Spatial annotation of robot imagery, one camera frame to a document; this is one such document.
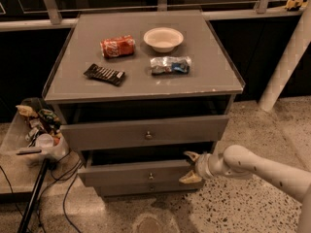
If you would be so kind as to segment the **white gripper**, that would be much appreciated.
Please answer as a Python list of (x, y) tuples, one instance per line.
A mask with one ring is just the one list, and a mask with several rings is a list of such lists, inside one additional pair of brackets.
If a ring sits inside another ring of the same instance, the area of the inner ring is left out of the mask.
[(179, 179), (180, 183), (200, 183), (202, 179), (208, 180), (214, 177), (209, 167), (210, 153), (198, 154), (193, 151), (185, 151), (184, 155), (188, 156), (191, 161), (195, 162), (195, 172), (190, 170)]

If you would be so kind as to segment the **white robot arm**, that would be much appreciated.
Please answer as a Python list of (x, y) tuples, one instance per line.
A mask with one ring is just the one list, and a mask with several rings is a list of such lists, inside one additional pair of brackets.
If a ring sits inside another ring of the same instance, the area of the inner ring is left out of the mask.
[(302, 204), (296, 233), (311, 233), (311, 173), (260, 157), (243, 146), (232, 145), (222, 153), (185, 151), (194, 167), (180, 183), (199, 183), (217, 176), (249, 179), (256, 175)]

